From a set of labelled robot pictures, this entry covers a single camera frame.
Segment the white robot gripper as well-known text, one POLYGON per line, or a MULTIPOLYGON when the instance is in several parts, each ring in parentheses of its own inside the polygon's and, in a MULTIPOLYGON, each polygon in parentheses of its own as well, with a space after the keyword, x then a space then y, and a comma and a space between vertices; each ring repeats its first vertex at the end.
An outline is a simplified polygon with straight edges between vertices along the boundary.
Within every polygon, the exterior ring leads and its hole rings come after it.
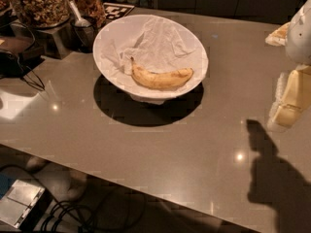
MULTIPOLYGON (((311 0, 307 0, 294 15, 266 38, 270 46, 285 45, 287 56, 295 63, 311 64, 311 0)), ((284 132, 291 128, 311 106, 311 66, 297 66, 280 75, 275 101, 269 112, 267 128, 284 132)))

